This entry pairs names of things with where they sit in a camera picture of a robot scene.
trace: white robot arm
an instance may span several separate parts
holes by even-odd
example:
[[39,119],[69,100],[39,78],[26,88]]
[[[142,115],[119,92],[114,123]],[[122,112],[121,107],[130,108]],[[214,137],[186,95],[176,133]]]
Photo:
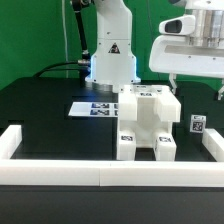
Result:
[[97,11],[97,50],[91,58],[88,87],[118,92],[120,85],[138,83],[131,51],[132,14],[123,0],[73,0],[74,10],[94,3]]
[[153,44],[151,70],[170,73],[174,92],[176,74],[224,79],[224,0],[169,1],[185,6],[185,14],[160,24],[162,36]]

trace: green wall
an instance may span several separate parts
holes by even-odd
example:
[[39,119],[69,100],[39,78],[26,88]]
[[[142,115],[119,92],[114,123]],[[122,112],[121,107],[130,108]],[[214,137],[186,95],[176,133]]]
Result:
[[[167,79],[166,74],[156,74],[148,68],[152,41],[159,35],[161,21],[177,17],[184,10],[168,0],[124,0],[133,13],[133,53],[138,58],[138,76],[143,80]],[[11,1],[0,0],[0,89],[20,77],[30,77],[43,67],[65,61],[62,29],[61,0]],[[82,11],[89,50],[96,49],[96,13],[94,6]],[[69,59],[80,58],[81,49],[74,13],[66,1]],[[49,73],[63,76],[65,73]],[[77,77],[70,72],[70,77]],[[192,80],[190,76],[179,76]],[[220,80],[194,78],[219,88]]]

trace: black table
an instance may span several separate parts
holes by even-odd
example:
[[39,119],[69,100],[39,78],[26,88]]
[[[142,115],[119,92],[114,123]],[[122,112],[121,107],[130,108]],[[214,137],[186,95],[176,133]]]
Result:
[[[189,132],[190,116],[206,115],[207,128],[223,134],[224,102],[207,85],[178,84],[176,160],[214,162],[202,136]],[[71,118],[74,101],[117,102],[117,94],[55,78],[22,78],[1,90],[1,132],[9,124],[23,127],[12,159],[115,160],[117,118]],[[137,149],[136,159],[154,160],[152,149]],[[223,205],[222,188],[0,186],[2,223],[223,223]]]

